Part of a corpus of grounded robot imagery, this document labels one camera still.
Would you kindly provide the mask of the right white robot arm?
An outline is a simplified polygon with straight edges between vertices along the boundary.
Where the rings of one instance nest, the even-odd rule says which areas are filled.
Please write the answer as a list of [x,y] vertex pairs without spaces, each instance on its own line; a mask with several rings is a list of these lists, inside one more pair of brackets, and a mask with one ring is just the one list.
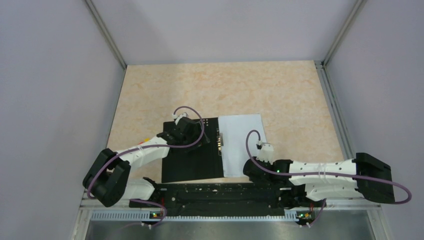
[[243,174],[254,183],[299,186],[293,200],[299,206],[323,199],[364,198],[383,204],[395,202],[393,186],[371,181],[371,178],[392,180],[391,167],[364,152],[355,158],[333,163],[308,163],[280,159],[273,163],[249,159]]

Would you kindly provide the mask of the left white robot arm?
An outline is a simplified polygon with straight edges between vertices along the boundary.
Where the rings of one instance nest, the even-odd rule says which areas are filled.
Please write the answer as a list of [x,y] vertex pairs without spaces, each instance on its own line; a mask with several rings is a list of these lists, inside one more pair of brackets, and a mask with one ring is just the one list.
[[142,200],[149,207],[156,206],[161,194],[155,184],[143,179],[138,186],[129,187],[130,173],[152,161],[166,158],[172,149],[189,152],[209,142],[202,118],[190,119],[183,113],[175,116],[171,125],[170,130],[131,148],[103,149],[82,181],[88,198],[97,199],[105,207],[115,205],[123,197]]

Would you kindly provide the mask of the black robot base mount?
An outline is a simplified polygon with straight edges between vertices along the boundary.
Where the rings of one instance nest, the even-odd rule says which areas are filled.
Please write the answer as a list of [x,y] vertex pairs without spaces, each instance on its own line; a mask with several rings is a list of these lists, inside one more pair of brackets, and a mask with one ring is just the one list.
[[149,203],[130,201],[130,208],[164,206],[168,217],[283,216],[293,208],[317,210],[323,200],[306,197],[303,186],[282,183],[160,183]]

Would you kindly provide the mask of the white paper stack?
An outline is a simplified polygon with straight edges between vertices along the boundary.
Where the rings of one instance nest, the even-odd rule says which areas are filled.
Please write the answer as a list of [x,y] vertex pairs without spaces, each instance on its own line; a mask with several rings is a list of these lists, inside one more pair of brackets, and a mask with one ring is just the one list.
[[243,168],[250,158],[246,150],[246,137],[257,130],[263,142],[267,141],[262,116],[256,114],[220,115],[218,128],[221,134],[221,157],[225,178],[243,177]]

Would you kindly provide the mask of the grey black file folder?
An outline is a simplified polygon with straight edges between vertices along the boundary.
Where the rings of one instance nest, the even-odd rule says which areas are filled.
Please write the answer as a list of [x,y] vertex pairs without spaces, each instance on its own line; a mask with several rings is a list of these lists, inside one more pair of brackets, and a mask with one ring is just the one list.
[[222,137],[218,117],[205,118],[205,136],[209,142],[188,153],[172,153],[162,159],[161,182],[208,180],[224,177],[222,161]]

